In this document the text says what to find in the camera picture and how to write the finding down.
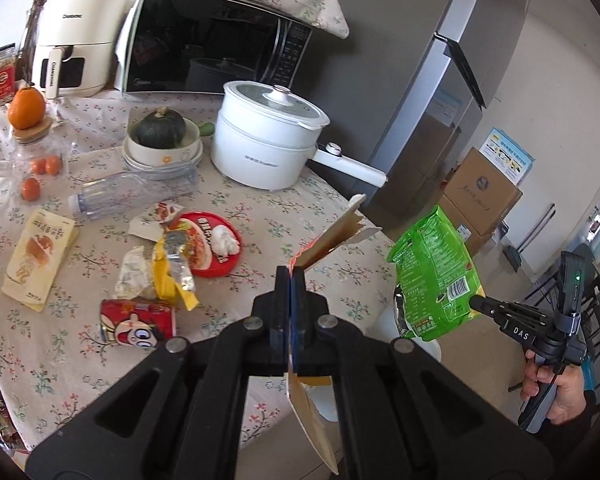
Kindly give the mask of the green snack bag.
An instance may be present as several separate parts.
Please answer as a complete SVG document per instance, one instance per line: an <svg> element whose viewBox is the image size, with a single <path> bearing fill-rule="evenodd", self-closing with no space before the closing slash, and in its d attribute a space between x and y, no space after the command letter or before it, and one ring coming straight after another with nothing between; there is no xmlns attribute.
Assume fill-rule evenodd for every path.
<svg viewBox="0 0 600 480"><path fill-rule="evenodd" d="M388 253L402 292L406 338L437 339L476 318L470 306L484 290L469 252L441 207L410 226Z"/></svg>

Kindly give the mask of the red drink can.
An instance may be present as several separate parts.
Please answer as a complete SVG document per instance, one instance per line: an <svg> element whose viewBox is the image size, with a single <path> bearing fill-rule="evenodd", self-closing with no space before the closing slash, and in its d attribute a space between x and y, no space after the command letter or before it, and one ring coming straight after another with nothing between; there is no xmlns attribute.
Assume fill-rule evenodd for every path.
<svg viewBox="0 0 600 480"><path fill-rule="evenodd" d="M176 336L175 310L162 301L102 300L99 322L102 340L118 346L156 348Z"/></svg>

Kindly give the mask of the yellow wrapper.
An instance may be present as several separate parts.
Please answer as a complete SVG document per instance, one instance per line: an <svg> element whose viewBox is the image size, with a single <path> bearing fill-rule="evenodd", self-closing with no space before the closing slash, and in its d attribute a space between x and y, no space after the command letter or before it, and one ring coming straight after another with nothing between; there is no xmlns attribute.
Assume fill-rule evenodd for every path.
<svg viewBox="0 0 600 480"><path fill-rule="evenodd" d="M199 300L188 256L189 239L183 230L166 232L151 258L143 246L134 247L122 259L114 299L157 299L194 310Z"/></svg>

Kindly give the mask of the red instant noodle lid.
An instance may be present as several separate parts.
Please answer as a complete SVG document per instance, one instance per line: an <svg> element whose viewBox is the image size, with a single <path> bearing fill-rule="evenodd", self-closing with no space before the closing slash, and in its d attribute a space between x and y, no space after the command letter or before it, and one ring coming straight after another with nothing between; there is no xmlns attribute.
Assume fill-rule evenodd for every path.
<svg viewBox="0 0 600 480"><path fill-rule="evenodd" d="M211 250L211 230L224 224L230 228L240 243L242 252L242 239L234 226L223 217L208 211L186 211L170 226L170 231L180 230L187 234L187 258L189 269L196 276L202 278L222 278L234 270L240 258L240 253L227 258L218 257Z"/></svg>

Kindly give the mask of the torn nut snack wrapper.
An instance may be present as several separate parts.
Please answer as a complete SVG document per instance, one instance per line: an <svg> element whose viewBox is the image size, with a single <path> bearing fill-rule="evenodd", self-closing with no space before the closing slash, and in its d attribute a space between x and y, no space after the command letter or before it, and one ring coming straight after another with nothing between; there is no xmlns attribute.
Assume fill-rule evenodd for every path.
<svg viewBox="0 0 600 480"><path fill-rule="evenodd" d="M184 207L177 203L155 203L130 221L128 234L157 243L183 212Z"/></svg>

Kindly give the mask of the yellow bread package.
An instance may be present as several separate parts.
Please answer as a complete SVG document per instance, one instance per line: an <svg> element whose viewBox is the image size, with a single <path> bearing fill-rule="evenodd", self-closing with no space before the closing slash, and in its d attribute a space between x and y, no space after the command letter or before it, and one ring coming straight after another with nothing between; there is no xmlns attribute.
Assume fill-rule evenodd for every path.
<svg viewBox="0 0 600 480"><path fill-rule="evenodd" d="M42 312L65 254L78 233L73 219L35 209L24 224L7 265L2 292L33 311Z"/></svg>

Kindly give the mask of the clear plastic water bottle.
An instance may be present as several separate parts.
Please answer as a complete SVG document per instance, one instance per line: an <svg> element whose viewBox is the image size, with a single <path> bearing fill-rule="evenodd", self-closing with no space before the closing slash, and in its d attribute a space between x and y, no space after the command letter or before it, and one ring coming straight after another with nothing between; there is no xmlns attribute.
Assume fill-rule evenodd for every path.
<svg viewBox="0 0 600 480"><path fill-rule="evenodd" d="M128 170L84 183L68 198L73 217L95 220L192 194L198 169L187 164L176 169Z"/></svg>

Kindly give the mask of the cardboard box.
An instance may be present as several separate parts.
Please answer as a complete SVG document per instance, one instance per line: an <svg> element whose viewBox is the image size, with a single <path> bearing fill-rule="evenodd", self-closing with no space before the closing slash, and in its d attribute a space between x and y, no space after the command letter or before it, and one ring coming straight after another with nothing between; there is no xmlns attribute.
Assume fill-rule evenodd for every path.
<svg viewBox="0 0 600 480"><path fill-rule="evenodd" d="M477 255L488 240L494 234L494 231L481 234L473 226L465 215L455 206L444 194L438 199L437 205L442 209L446 218L448 218L455 231L460 236L469 252L469 255Z"/></svg>
<svg viewBox="0 0 600 480"><path fill-rule="evenodd" d="M492 233L522 196L521 189L471 148L443 190L480 235Z"/></svg>

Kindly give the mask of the upper cardboard box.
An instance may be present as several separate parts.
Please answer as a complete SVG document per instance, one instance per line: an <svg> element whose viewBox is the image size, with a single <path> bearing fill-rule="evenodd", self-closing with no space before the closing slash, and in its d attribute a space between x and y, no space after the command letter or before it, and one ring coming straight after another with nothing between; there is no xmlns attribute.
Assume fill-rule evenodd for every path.
<svg viewBox="0 0 600 480"><path fill-rule="evenodd" d="M522 196L521 189L471 148L443 190L480 235L492 233Z"/></svg>

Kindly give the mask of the blue white leaflet box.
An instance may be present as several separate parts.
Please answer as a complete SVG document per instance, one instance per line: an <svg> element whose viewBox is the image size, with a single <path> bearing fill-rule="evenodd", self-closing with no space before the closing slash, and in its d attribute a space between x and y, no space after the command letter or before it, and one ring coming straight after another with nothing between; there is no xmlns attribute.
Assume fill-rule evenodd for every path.
<svg viewBox="0 0 600 480"><path fill-rule="evenodd" d="M479 152L514 185L521 185L534 158L505 131L492 128Z"/></svg>

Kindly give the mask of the floral tablecloth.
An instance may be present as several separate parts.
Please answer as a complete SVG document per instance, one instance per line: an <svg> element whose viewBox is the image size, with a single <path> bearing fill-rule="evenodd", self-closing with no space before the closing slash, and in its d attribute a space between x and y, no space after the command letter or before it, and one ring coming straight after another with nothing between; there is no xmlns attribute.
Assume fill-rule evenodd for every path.
<svg viewBox="0 0 600 480"><path fill-rule="evenodd" d="M48 107L53 128L46 150L64 160L61 173L41 181L38 206L68 216L69 197L87 182L123 168L121 144L129 125L155 110L157 100L63 98ZM0 108L0 390L27 448L38 445L83 410L145 356L102 338L99 307L114 294L124 256L154 245L130 233L134 210L79 220L50 288L35 311L2 289L7 266L33 205L20 196L33 152L12 137ZM213 167L198 165L194 192L180 198L188 211L226 219L242 238L237 266L220 278L198 278L198 307L179 310L178 333L197 341L217 335L246 316L255 296L270 290L275 270L311 243L347 209L348 200L311 170L283 191L246 188Z"/></svg>

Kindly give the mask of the white ceramic bowl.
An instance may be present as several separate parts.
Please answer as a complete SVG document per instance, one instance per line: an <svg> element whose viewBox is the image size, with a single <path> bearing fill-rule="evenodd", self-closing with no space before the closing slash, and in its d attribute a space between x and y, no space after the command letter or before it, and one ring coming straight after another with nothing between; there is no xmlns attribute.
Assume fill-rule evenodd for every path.
<svg viewBox="0 0 600 480"><path fill-rule="evenodd" d="M185 133L180 143L173 148L150 148L137 141L133 130L122 143L122 154L135 165L149 168L162 168L198 162L201 159L202 142L200 130L191 120L185 118Z"/></svg>

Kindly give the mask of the small tangerine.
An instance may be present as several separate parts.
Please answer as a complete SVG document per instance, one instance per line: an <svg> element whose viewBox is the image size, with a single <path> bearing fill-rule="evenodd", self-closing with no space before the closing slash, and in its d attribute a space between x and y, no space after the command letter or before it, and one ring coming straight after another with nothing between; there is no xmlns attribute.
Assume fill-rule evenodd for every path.
<svg viewBox="0 0 600 480"><path fill-rule="evenodd" d="M32 174L46 174L46 159L38 158L30 161Z"/></svg>
<svg viewBox="0 0 600 480"><path fill-rule="evenodd" d="M41 185L38 179L28 177L22 181L20 196L26 202L35 202L41 196Z"/></svg>
<svg viewBox="0 0 600 480"><path fill-rule="evenodd" d="M57 176L62 169L62 159L57 155L47 156L45 159L45 172L50 176Z"/></svg>

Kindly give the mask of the white electric cooking pot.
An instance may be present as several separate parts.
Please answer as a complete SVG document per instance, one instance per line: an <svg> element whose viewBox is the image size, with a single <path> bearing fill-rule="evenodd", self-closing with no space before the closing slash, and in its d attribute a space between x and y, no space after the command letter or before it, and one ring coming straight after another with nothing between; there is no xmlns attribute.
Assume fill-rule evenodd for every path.
<svg viewBox="0 0 600 480"><path fill-rule="evenodd" d="M318 142L329 117L288 88L234 80L223 89L210 154L223 176L278 191L293 186L312 160L376 188L386 184L384 172L344 156L334 142Z"/></svg>

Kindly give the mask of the red label glass jar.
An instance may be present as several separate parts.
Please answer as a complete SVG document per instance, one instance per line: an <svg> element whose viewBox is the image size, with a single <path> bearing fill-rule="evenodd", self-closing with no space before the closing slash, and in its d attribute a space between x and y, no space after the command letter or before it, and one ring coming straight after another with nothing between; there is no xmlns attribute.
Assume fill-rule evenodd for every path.
<svg viewBox="0 0 600 480"><path fill-rule="evenodd" d="M16 93L16 64L16 46L0 47L0 105L10 102Z"/></svg>

